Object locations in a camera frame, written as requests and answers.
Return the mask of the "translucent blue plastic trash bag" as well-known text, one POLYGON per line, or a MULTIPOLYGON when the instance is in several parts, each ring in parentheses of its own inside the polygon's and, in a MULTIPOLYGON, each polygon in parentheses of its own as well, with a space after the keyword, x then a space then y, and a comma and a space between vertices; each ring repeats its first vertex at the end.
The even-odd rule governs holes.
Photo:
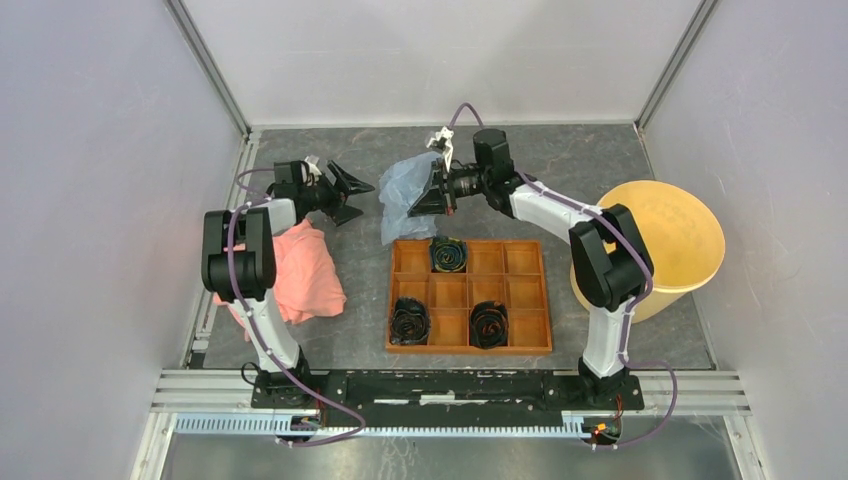
POLYGON ((432 162, 440 159, 436 152, 422 153, 396 162, 381 176, 378 199, 383 205, 380 239, 384 246, 398 239, 436 235, 434 216, 410 217, 408 211, 429 185, 432 162))

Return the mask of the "orange wooden divided tray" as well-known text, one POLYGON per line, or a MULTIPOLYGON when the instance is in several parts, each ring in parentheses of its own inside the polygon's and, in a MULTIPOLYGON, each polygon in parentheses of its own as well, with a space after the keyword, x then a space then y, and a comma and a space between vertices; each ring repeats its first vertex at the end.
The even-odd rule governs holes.
POLYGON ((397 240, 392 247, 389 276, 391 317, 402 297, 426 307, 430 330, 418 345, 390 340, 386 321, 385 348, 392 354, 544 356, 553 350, 551 315, 541 244, 536 240, 466 242, 466 270, 432 270, 428 240, 397 240), (473 308, 484 302, 501 304, 507 314, 505 344, 482 349, 472 344, 469 324, 473 308))

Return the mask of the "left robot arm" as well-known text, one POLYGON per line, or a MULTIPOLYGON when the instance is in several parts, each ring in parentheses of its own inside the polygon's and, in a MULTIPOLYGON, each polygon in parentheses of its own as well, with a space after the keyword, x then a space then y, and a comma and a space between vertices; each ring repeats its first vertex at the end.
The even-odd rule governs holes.
POLYGON ((362 214, 349 198, 375 188, 334 161, 320 167, 313 156, 269 171, 274 179, 256 199, 205 214, 201 281, 254 346, 251 384, 259 397, 297 408, 312 399, 314 381, 288 327, 337 316, 347 301, 324 234, 308 216, 321 212, 341 226, 362 214))

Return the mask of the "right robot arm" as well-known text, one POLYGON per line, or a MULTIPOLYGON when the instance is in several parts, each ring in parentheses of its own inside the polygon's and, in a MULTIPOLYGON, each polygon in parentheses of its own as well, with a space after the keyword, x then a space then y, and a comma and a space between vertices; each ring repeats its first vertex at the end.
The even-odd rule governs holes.
POLYGON ((578 289, 590 304, 587 344, 578 362, 578 396, 591 408, 606 406, 627 376, 635 308, 653 287, 652 259, 632 212, 621 204, 602 208, 574 200, 518 171, 500 129, 478 130, 473 163, 457 165, 453 135, 444 127, 428 138, 426 145, 437 158, 409 215, 450 215, 458 199, 481 194, 492 209, 563 240, 571 251, 578 289))

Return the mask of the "yellow plastic trash bin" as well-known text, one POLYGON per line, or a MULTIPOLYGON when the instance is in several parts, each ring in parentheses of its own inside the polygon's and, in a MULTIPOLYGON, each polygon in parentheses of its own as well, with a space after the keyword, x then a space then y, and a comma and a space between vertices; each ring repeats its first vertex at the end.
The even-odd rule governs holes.
POLYGON ((645 321, 707 284, 726 252, 722 227, 696 196, 672 184, 637 180, 604 194, 599 205, 626 206, 634 216, 654 265, 653 290, 635 309, 645 321))

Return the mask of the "pink cloth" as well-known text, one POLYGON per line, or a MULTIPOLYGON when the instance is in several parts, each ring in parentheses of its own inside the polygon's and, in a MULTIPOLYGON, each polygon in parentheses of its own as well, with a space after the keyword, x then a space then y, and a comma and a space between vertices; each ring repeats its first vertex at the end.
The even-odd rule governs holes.
POLYGON ((347 297, 328 251, 324 232, 310 220, 273 238, 277 276, 274 298, 285 322, 343 313, 347 297))

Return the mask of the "black rolled tie left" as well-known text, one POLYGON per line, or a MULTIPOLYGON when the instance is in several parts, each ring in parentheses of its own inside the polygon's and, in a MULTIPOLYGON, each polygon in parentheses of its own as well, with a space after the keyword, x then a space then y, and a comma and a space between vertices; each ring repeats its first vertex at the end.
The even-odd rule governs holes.
POLYGON ((414 297, 396 300, 389 319, 389 342, 397 346, 426 345, 431 319, 426 305, 414 297))

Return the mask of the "black orange rolled tie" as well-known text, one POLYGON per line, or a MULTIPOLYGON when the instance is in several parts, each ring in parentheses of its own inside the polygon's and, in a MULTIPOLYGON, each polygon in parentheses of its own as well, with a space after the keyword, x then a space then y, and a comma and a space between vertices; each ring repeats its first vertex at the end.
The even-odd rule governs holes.
POLYGON ((508 345, 509 318, 506 306, 488 300, 476 304, 469 315, 470 344, 488 350, 508 345))

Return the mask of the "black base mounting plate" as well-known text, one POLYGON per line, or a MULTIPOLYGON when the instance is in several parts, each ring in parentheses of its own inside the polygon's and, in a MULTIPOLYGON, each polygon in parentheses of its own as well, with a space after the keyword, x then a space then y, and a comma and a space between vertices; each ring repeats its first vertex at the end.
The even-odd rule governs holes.
POLYGON ((331 427, 553 426, 563 414, 645 408, 631 374, 604 388, 552 370, 333 369, 308 372, 298 382, 260 371, 246 382, 252 408, 305 409, 331 427))

